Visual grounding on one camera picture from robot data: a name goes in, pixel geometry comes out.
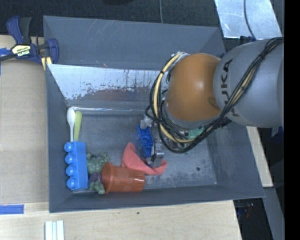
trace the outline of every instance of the white spoon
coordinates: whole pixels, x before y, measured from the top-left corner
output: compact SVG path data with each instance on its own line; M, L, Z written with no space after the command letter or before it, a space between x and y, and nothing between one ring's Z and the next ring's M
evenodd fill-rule
M66 112L66 120L70 126L70 142L74 141L74 126L75 126L76 113L75 110L70 107Z

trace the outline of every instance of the plastic spoon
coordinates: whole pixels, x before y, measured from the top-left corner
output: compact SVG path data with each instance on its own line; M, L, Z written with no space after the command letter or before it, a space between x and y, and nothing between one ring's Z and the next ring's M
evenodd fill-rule
M82 121L82 112L76 111L75 112L75 120L74 120L74 137L73 140L77 142L79 140L79 132L81 127L81 121Z
M72 107L68 108L68 111L66 112L66 120L68 121L68 124L70 126L70 142L73 142L76 113Z

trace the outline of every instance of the green toy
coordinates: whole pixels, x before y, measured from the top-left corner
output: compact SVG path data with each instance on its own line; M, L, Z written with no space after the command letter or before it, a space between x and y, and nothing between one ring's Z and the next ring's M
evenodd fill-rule
M86 154L87 169L90 175L90 191L97 191L98 194L105 193L105 188L102 184L101 172L105 164L109 161L110 158L104 151L98 153L97 155L91 153Z

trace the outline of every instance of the brown object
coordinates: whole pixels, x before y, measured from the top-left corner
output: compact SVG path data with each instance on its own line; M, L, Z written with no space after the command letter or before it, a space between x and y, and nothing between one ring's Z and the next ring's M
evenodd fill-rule
M179 120L202 121L221 111L214 96L214 75L220 58L194 53L180 60L171 72L167 110Z
M102 170L102 184L105 193L140 192L145 187L146 177L142 171L115 166L107 162Z

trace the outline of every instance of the bin floor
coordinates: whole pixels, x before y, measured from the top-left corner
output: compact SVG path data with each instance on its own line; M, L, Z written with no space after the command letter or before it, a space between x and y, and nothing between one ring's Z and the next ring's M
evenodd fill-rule
M135 145L138 155L140 154L137 125L143 118L143 110L88 113L85 113L84 109L81 111L79 141L85 142L87 152L95 155L101 151L107 152L110 162L117 166L121 165L124 149L129 142ZM182 154L173 153L165 147L163 149L167 168L162 175L147 175L144 189L206 186L217 183L206 140Z

